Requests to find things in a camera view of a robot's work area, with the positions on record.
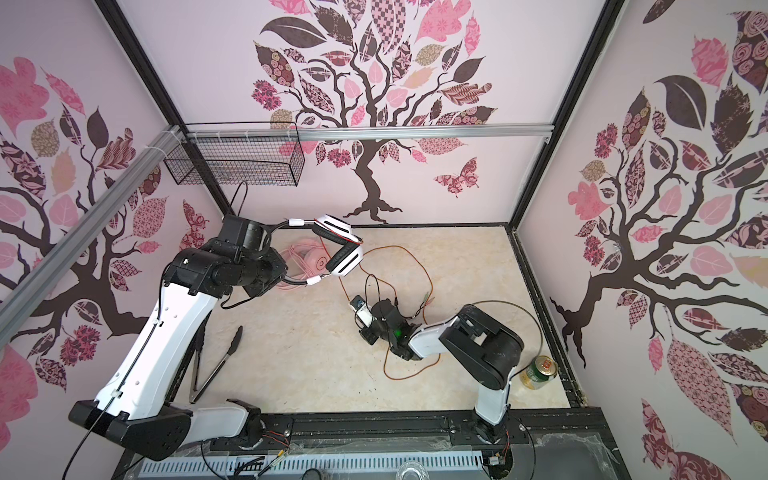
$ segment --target beer can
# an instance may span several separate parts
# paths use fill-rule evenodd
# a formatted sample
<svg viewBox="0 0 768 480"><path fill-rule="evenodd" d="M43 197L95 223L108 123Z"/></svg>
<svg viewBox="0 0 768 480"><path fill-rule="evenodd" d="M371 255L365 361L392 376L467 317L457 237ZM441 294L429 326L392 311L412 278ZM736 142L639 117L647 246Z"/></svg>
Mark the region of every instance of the beer can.
<svg viewBox="0 0 768 480"><path fill-rule="evenodd" d="M540 389L558 374L558 364L546 355L536 357L520 374L520 381L531 390Z"/></svg>

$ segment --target black wire mesh basket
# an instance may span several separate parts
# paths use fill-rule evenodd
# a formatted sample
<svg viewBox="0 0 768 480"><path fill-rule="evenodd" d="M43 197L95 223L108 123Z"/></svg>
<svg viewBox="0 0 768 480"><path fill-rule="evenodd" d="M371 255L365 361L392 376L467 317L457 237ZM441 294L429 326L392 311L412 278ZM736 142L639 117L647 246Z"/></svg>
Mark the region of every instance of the black wire mesh basket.
<svg viewBox="0 0 768 480"><path fill-rule="evenodd" d="M269 130L225 130L224 127L233 128L235 124L216 124L222 127L220 131L189 133L186 141L165 159L176 183L297 186L304 168L304 152L296 124L248 123L268 124Z"/></svg>

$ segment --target butterfly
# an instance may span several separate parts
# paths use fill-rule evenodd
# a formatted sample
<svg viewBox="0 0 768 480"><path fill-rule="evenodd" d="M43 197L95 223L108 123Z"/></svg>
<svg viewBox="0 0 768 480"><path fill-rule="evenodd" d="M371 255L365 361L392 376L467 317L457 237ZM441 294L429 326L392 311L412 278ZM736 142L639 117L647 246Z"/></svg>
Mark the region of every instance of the butterfly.
<svg viewBox="0 0 768 480"><path fill-rule="evenodd" d="M459 192L464 190L464 187L477 187L478 176L475 171L478 169L477 157L472 158L462 168L462 172L458 177L455 175L439 175L435 177L435 181L445 187L448 187L448 192L454 194L458 198Z"/></svg>

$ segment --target wall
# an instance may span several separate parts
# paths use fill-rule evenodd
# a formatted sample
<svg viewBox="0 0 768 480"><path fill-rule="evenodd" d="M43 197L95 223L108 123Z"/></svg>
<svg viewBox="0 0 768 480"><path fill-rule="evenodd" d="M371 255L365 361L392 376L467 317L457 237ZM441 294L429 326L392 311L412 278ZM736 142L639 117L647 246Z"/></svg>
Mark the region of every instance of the wall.
<svg viewBox="0 0 768 480"><path fill-rule="evenodd" d="M185 121L317 128L548 123L602 3L121 6ZM252 187L243 213L269 222L325 211L354 223L505 222L539 141L304 142L299 186Z"/></svg>
<svg viewBox="0 0 768 480"><path fill-rule="evenodd" d="M765 477L766 35L631 2L521 226L633 478Z"/></svg>
<svg viewBox="0 0 768 480"><path fill-rule="evenodd" d="M34 269L165 122L88 0L10 2L0 17L0 299ZM162 167L0 349L2 477L58 478L84 430L67 414L115 371L180 246L216 207ZM92 436L69 478L108 478L122 449Z"/></svg>

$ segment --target beige marble floor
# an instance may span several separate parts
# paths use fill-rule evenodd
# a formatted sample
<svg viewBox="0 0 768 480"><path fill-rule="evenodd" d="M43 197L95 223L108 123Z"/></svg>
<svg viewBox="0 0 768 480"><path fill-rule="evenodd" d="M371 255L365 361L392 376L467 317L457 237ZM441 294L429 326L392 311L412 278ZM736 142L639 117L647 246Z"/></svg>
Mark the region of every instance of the beige marble floor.
<svg viewBox="0 0 768 480"><path fill-rule="evenodd" d="M502 227L373 228L358 229L356 233L363 238L366 251L401 245L424 264L435 284L435 299L426 310L429 323L447 319L462 305L479 300L507 300L533 312ZM308 230L278 231L273 246L281 250L311 236ZM406 315L418 308L429 291L423 270L400 249L378 250L366 256L362 264L397 288L400 309ZM362 295L365 277L360 269L344 277L350 296ZM369 288L369 300L375 292L375 287ZM382 285L382 298L387 297L393 298L392 291ZM233 300L244 298L242 290L236 289ZM539 348L538 328L531 318L504 304L480 307L520 335L525 342L521 363L529 362ZM239 325L244 327L240 348L199 405L236 397L259 406L263 412L474 407L477 383L450 355L443 355L438 365L412 379L387 379L382 373L387 345L380 340L369 346L359 336L337 278L328 277L317 285L293 291L272 289L260 299L232 310L217 307L208 322L201 378L227 350ZM542 352L548 354L546 343ZM390 355L387 373L407 376L434 361L427 358L406 362ZM188 393L189 373L178 400L186 402ZM513 408L568 407L559 380L536 391L514 381L509 402Z"/></svg>

